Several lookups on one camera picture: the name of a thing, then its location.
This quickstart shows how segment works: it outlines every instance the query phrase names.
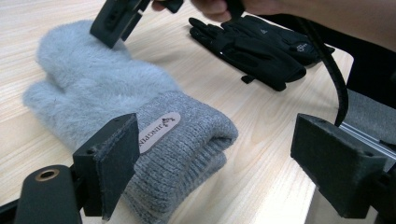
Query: logo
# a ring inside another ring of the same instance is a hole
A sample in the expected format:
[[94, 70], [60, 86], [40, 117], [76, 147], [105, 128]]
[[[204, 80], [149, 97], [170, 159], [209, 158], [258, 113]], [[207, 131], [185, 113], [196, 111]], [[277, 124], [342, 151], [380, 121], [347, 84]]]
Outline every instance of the logo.
[[162, 115], [139, 133], [140, 154], [149, 151], [180, 122], [177, 112]]
[[302, 45], [297, 46], [297, 51], [299, 51], [299, 52], [305, 51], [306, 46], [308, 46], [308, 44], [302, 44]]

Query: knitted cuff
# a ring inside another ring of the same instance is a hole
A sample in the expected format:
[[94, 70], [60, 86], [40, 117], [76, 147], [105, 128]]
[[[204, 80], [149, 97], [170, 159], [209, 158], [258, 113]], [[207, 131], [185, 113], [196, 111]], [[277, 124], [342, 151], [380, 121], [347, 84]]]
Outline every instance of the knitted cuff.
[[143, 223], [166, 223], [178, 205], [224, 165], [223, 150], [237, 137], [226, 116], [180, 91], [140, 107], [140, 131], [170, 112], [180, 115], [178, 125], [140, 156], [124, 193]]

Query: light wood grain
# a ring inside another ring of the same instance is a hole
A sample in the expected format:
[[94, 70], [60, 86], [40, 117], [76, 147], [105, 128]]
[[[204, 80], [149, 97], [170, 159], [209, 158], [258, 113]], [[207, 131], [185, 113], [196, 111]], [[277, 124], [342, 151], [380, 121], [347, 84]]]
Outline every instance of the light wood grain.
[[[23, 179], [52, 164], [72, 164], [70, 151], [21, 103], [44, 72], [35, 62], [39, 38], [56, 25], [93, 20], [104, 1], [2, 1], [0, 4], [0, 204], [19, 197]], [[334, 121], [337, 100], [323, 66], [276, 92], [203, 49], [189, 35], [188, 17], [208, 22], [186, 2], [172, 15], [146, 10], [126, 41], [136, 59], [166, 69], [190, 96], [226, 114], [239, 130], [227, 164], [176, 210], [171, 223], [303, 224], [314, 184], [290, 158], [297, 113]], [[337, 50], [345, 77], [352, 58]], [[98, 217], [84, 217], [100, 223]], [[135, 223], [120, 202], [110, 223]]]

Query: gray mitten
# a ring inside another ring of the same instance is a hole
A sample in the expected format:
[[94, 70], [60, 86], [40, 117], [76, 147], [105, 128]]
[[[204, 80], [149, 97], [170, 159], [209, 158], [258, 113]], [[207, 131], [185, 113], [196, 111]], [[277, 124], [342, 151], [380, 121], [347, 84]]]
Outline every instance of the gray mitten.
[[[123, 196], [143, 223], [166, 223], [224, 165], [237, 130], [161, 68], [132, 60], [121, 42], [108, 49], [89, 35], [91, 25], [63, 25], [41, 40], [37, 59], [47, 78], [29, 88], [24, 103], [73, 151], [111, 119], [136, 113], [145, 152]], [[167, 131], [150, 142], [160, 126]]]

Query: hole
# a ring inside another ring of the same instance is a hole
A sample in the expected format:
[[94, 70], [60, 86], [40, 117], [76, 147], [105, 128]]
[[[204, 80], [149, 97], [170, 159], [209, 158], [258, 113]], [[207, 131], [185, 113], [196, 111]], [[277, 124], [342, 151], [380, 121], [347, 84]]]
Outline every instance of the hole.
[[88, 155], [91, 155], [91, 154], [93, 154], [95, 152], [96, 152], [96, 149], [94, 149], [94, 148], [90, 148], [90, 149], [87, 150], [87, 154]]
[[40, 172], [38, 175], [35, 176], [36, 181], [47, 181], [59, 174], [59, 170], [57, 169], [50, 169]]
[[55, 175], [55, 172], [53, 172], [53, 171], [47, 171], [47, 172], [41, 174], [40, 177], [41, 177], [41, 178], [48, 178], [48, 177], [50, 177], [50, 176], [52, 176], [52, 175]]

